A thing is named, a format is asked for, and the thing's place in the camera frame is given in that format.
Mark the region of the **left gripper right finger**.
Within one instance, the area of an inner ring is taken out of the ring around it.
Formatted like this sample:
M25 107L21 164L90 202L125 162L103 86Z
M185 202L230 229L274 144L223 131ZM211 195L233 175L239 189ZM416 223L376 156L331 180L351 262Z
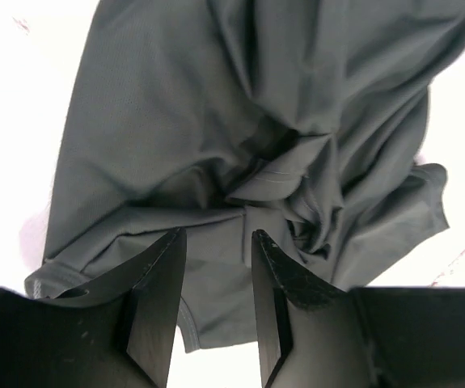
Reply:
M465 387L465 288L342 291L252 235L265 387Z

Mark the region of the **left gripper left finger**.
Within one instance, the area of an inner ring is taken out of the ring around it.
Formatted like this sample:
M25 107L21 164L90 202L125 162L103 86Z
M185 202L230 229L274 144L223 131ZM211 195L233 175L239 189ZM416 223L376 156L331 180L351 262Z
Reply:
M55 298L0 288L0 387L164 387L186 234Z

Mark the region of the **grey t shirt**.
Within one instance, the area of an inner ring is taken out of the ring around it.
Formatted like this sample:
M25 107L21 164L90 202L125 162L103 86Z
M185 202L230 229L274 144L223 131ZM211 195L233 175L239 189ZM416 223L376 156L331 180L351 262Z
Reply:
M66 117L44 259L56 297L187 233L188 352L256 340L252 234L340 289L444 231L415 157L465 1L102 1Z

